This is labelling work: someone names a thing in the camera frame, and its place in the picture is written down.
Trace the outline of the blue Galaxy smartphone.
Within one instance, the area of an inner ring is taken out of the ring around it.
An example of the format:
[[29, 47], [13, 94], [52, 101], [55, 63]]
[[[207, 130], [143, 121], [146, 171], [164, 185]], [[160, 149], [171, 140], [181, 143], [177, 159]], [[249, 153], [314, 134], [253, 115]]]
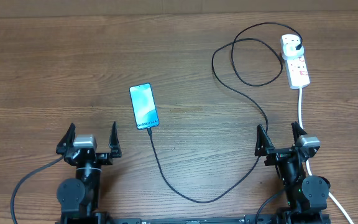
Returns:
[[160, 124], [152, 86], [150, 83], [129, 88], [135, 125], [138, 130], [156, 127]]

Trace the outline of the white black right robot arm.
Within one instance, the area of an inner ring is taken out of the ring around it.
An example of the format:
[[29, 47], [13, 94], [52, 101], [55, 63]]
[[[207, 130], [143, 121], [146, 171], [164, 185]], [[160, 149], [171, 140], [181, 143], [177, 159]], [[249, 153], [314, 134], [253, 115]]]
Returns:
[[283, 189], [268, 198], [258, 209], [254, 222], [260, 220], [263, 208], [281, 194], [287, 197], [288, 206], [278, 208], [268, 223], [330, 223], [327, 198], [331, 184], [328, 179], [307, 175], [303, 164], [318, 152], [321, 143], [315, 135], [307, 134], [297, 122], [291, 124], [294, 143], [277, 149], [262, 125], [257, 127], [255, 156], [265, 157], [266, 166], [274, 166], [282, 180]]

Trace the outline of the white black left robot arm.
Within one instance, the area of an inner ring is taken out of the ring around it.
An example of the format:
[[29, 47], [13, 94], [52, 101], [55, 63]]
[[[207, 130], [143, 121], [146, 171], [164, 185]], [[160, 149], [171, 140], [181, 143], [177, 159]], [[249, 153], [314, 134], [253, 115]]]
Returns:
[[102, 166], [113, 164], [122, 156], [116, 123], [112, 124], [109, 152], [97, 152], [96, 138], [92, 134], [75, 134], [75, 125], [57, 144], [56, 153], [76, 167], [74, 178], [64, 180], [57, 189], [61, 205], [60, 223], [113, 223], [108, 212], [99, 212], [99, 193]]

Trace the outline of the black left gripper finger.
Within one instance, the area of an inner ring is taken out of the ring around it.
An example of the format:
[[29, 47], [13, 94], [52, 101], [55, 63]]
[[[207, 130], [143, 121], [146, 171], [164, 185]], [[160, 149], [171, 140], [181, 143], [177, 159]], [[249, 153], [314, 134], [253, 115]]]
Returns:
[[122, 151], [119, 144], [118, 136], [117, 136], [117, 126], [114, 121], [111, 128], [111, 134], [109, 138], [109, 148], [110, 148], [110, 157], [112, 158], [120, 158], [122, 157]]
[[73, 141], [75, 139], [75, 129], [76, 126], [74, 123], [71, 123], [66, 134], [62, 137], [60, 142], [56, 146], [56, 153], [59, 155], [64, 155], [69, 148], [73, 146]]

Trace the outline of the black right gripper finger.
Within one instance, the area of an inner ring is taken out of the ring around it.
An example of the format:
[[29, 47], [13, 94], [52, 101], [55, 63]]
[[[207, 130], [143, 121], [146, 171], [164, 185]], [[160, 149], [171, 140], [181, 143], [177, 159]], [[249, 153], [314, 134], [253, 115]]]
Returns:
[[255, 145], [255, 156], [267, 156], [275, 149], [266, 130], [260, 124], [257, 126], [257, 140]]
[[308, 133], [300, 127], [300, 125], [297, 122], [293, 122], [291, 124], [291, 128], [293, 131], [293, 139], [294, 139], [294, 146], [304, 146], [305, 140], [304, 135], [307, 135]]

